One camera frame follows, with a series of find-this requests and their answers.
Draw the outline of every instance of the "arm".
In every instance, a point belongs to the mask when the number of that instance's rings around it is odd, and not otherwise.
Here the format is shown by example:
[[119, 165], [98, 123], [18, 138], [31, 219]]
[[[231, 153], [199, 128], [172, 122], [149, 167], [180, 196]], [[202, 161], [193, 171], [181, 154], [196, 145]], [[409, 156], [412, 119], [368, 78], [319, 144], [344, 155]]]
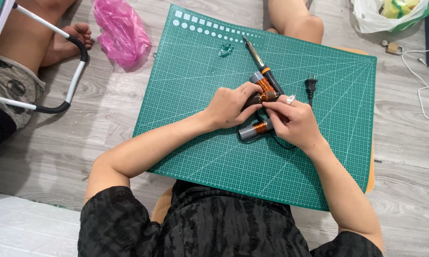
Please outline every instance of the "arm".
[[208, 107], [186, 119], [155, 128], [103, 153], [95, 161], [89, 175], [84, 202], [98, 192], [114, 187], [130, 187], [130, 178], [145, 172], [189, 140], [217, 129], [239, 125], [262, 105], [241, 108], [260, 86], [247, 82], [237, 89], [220, 88]]
[[[339, 232], [358, 233], [383, 251], [378, 217], [359, 185], [321, 135], [311, 107], [298, 101], [288, 106], [286, 99], [287, 96], [280, 96], [277, 102], [263, 103], [268, 108], [276, 134], [302, 149], [313, 161]], [[283, 115], [282, 119], [275, 111]]]

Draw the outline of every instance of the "laminate floor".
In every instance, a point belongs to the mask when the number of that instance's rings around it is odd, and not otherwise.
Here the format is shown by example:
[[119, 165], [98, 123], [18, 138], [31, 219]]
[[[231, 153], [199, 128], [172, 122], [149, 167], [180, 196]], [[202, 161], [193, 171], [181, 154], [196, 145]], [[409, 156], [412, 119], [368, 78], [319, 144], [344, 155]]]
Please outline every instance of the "laminate floor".
[[[242, 26], [268, 28], [266, 3], [253, 0], [129, 0], [142, 17], [157, 50], [170, 4]], [[378, 57], [374, 115], [375, 189], [368, 195], [378, 213], [385, 256], [429, 256], [429, 120], [421, 114], [420, 83], [400, 57], [386, 54], [380, 42], [398, 40], [405, 50], [424, 49], [424, 26], [401, 33], [356, 32], [349, 0], [314, 0], [311, 12], [326, 27], [323, 44], [355, 48]], [[89, 0], [79, 0], [61, 25], [86, 22], [93, 38], [100, 28]], [[64, 115], [34, 114], [29, 124], [0, 146], [0, 192], [81, 210], [86, 176], [94, 159], [132, 136], [154, 58], [148, 54], [136, 71], [109, 61], [95, 44], [91, 60]], [[408, 56], [414, 71], [429, 83], [429, 70]], [[47, 83], [41, 100], [59, 105], [67, 92], [77, 59], [43, 69]], [[429, 112], [429, 93], [423, 94]], [[132, 191], [152, 212], [160, 194], [174, 180], [145, 173], [132, 179]], [[310, 248], [333, 239], [336, 223], [326, 212], [292, 207]]]

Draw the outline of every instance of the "ring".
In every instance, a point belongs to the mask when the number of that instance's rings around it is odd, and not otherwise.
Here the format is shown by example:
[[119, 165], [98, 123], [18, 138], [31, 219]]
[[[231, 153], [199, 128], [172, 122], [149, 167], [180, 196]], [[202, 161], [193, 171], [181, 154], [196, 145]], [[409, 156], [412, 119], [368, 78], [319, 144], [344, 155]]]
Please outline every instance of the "ring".
[[294, 100], [295, 100], [295, 95], [291, 95], [288, 97], [286, 104], [291, 105], [291, 103], [294, 102]]

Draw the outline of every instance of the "pink plastic bag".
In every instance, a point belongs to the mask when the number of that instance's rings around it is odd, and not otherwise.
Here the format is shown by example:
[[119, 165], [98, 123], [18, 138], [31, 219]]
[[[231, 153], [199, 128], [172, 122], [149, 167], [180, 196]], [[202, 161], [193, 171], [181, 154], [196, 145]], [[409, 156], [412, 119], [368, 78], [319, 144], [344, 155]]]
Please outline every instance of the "pink plastic bag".
[[103, 32], [100, 46], [123, 68], [135, 65], [151, 45], [140, 16], [125, 0], [91, 0], [94, 17]]

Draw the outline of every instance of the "black shirt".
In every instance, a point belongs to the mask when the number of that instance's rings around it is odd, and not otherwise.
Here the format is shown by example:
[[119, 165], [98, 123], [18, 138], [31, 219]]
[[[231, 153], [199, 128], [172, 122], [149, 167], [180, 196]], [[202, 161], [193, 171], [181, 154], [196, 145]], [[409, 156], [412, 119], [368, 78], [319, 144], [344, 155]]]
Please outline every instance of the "black shirt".
[[78, 256], [382, 256], [367, 238], [342, 232], [309, 251], [288, 205], [177, 181], [162, 224], [127, 187], [111, 187], [81, 211]]

